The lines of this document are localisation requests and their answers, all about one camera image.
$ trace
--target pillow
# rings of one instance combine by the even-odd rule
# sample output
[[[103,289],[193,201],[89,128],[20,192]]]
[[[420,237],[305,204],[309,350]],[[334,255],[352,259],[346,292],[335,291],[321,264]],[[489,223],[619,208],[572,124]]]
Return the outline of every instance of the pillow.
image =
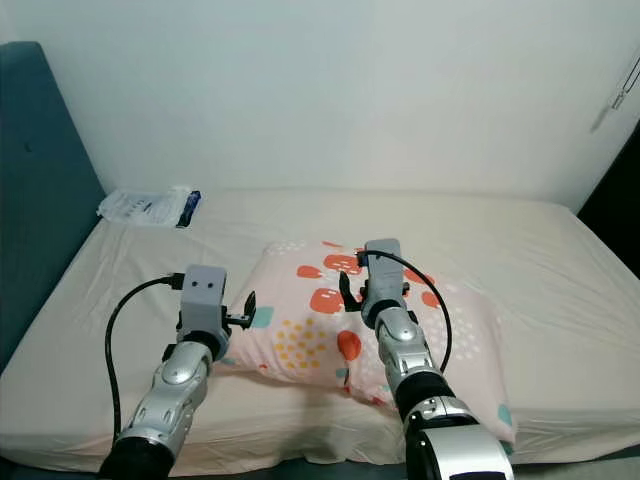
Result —
[[[281,381],[340,388],[361,401],[395,408],[375,333],[360,312],[344,311],[338,289],[340,271],[349,275],[352,292],[364,285],[368,272],[358,266],[356,251],[321,241],[269,245],[231,306],[241,311],[244,299],[255,290],[253,326],[234,330],[222,369],[254,370]],[[438,300],[412,272],[405,270],[405,277],[410,283],[407,307],[415,312],[439,365],[446,329]],[[515,428],[506,406],[492,304],[443,277],[431,280],[452,321],[447,382],[498,438],[513,443]]]

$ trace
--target black cable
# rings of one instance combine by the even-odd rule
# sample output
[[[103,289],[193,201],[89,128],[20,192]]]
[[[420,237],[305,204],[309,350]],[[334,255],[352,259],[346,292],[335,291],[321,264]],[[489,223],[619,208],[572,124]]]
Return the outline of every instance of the black cable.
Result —
[[[427,276],[424,273],[422,273],[416,267],[411,265],[404,258],[398,257],[393,253],[383,252],[382,250],[362,250],[358,252],[357,255],[362,257],[364,257],[365,255],[376,255],[378,257],[385,257],[385,258],[394,260],[400,263],[401,265],[404,265],[405,267],[407,267],[413,273],[415,273],[420,278],[420,280],[422,280],[431,289],[433,294],[438,299],[438,303],[440,304],[440,307],[442,308],[442,315],[444,316],[444,323],[447,328],[447,348],[444,352],[444,358],[442,359],[442,363],[440,364],[440,371],[444,373],[444,369],[447,368],[447,364],[449,363],[449,357],[451,356],[451,344],[453,343],[451,337],[453,335],[451,332],[451,318],[449,317],[449,311],[447,310],[447,306],[444,303],[442,295],[440,295],[440,292],[438,292],[438,289],[436,288],[436,286],[433,284],[431,280],[429,280],[429,278],[427,278]]]
[[[174,274],[168,277],[156,278],[155,280],[149,280],[148,282],[144,282],[138,285],[136,288],[127,293],[122,300],[118,302],[116,308],[113,310],[113,313],[109,317],[109,322],[107,323],[107,330],[104,334],[104,357],[107,362],[107,372],[109,373],[109,383],[111,384],[111,399],[113,401],[113,440],[112,445],[115,445],[118,435],[120,435],[121,429],[121,413],[120,413],[120,391],[118,390],[118,379],[116,378],[116,370],[113,367],[113,357],[111,356],[111,333],[113,332],[113,325],[116,322],[116,318],[122,310],[122,307],[131,300],[136,293],[144,290],[147,287],[158,284],[166,284],[171,285],[172,288],[177,289],[177,280],[176,275],[182,275],[182,279],[184,279],[183,274]]]

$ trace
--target pink pillow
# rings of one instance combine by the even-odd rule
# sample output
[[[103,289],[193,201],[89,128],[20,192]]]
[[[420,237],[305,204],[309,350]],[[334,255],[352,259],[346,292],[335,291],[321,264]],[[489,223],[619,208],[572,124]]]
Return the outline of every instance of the pink pillow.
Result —
[[[341,388],[355,398],[395,408],[378,358],[377,340],[360,312],[344,311],[339,272],[358,292],[367,278],[355,249],[331,242],[269,245],[231,311],[255,290],[253,327],[235,329],[222,360],[223,370],[255,370],[266,377]],[[412,272],[405,298],[418,317],[434,361],[444,356],[445,326],[438,301]],[[463,285],[433,279],[451,314],[453,350],[445,377],[453,391],[501,440],[513,443],[515,428],[507,408],[499,360],[498,329],[492,304]]]

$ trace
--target bed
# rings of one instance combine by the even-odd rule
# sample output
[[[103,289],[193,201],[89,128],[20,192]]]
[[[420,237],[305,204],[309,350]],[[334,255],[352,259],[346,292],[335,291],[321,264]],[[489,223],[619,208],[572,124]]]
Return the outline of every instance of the bed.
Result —
[[[84,157],[81,165],[90,167]],[[64,164],[65,158],[49,160]],[[39,165],[29,164],[31,175],[46,171]],[[95,181],[92,170],[82,178]],[[87,198],[83,191],[70,195]],[[101,196],[99,186],[93,195]],[[48,193],[52,208],[56,198]],[[66,226],[75,232],[72,239],[41,247],[58,258],[61,244],[69,250],[71,240],[77,244],[90,231],[62,278],[42,262],[22,264],[31,277],[60,281],[0,377],[0,455],[9,460],[97,470],[111,436],[104,327],[115,302],[138,283],[190,263],[220,265],[229,272],[231,300],[270,241],[360,245],[384,236],[398,237],[417,265],[455,277],[497,305],[507,393],[519,427],[514,463],[581,461],[640,443],[640,281],[564,207],[291,189],[205,191],[185,230],[105,221],[91,228],[89,213]],[[40,241],[49,239],[46,232]],[[155,287],[119,319],[113,346],[125,417],[175,337],[177,305],[175,292]],[[295,457],[399,463],[401,439],[394,415],[342,393],[218,375],[209,380],[172,473],[238,473]]]

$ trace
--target floor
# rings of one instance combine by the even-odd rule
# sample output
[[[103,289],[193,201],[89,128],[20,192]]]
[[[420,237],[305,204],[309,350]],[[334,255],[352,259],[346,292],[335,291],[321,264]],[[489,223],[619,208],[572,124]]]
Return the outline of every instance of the floor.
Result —
[[[242,475],[184,477],[192,480],[402,480],[402,465],[375,466],[345,462],[315,465],[290,460],[267,470]],[[0,462],[2,480],[92,480],[91,474],[47,472]],[[632,480],[640,479],[640,457],[600,460],[573,465],[523,465],[516,467],[517,480]]]

